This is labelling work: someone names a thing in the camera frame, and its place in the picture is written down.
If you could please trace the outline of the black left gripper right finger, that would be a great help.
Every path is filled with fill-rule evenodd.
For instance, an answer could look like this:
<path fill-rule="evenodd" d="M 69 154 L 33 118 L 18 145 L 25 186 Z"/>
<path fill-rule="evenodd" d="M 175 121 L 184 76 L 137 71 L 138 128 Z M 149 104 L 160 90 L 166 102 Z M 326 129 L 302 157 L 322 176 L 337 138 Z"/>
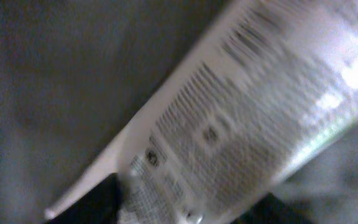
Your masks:
<path fill-rule="evenodd" d="M 312 224 L 273 194 L 266 195 L 231 224 Z"/>

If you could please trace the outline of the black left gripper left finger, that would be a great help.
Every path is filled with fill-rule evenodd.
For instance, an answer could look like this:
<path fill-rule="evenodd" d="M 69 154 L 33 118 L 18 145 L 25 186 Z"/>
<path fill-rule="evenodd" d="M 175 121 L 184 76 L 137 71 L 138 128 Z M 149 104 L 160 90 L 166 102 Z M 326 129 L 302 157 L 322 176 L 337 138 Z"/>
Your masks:
<path fill-rule="evenodd" d="M 118 174 L 111 173 L 47 224 L 117 224 L 122 202 Z"/>

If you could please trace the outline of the white tube gold cap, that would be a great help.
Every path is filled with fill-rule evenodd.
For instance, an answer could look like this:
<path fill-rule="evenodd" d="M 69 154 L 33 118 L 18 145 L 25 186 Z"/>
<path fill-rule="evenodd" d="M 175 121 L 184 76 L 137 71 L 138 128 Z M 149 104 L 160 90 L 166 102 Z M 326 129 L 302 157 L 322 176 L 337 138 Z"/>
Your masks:
<path fill-rule="evenodd" d="M 123 223 L 229 223 L 358 122 L 358 0 L 233 1 L 45 217 L 112 173 Z"/>

